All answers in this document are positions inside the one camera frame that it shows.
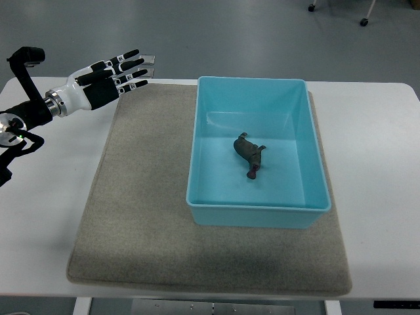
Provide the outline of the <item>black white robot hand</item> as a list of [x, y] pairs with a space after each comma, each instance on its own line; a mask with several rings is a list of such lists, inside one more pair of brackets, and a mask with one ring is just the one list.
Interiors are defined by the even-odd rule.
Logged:
[[65, 117], [78, 110], [96, 110], [118, 100], [122, 94], [148, 84], [138, 72], [139, 68], [144, 68], [139, 56], [139, 50], [135, 49], [72, 73], [63, 86], [46, 92], [45, 104], [53, 116]]

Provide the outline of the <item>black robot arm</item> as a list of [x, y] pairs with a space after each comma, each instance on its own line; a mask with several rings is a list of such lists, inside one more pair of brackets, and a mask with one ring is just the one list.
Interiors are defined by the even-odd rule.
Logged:
[[1, 184], [12, 178], [8, 166], [15, 158], [37, 151], [45, 140], [31, 129], [53, 120], [53, 116], [33, 83], [27, 69], [45, 60], [42, 48], [21, 47], [7, 59], [11, 71], [29, 100], [1, 112]]

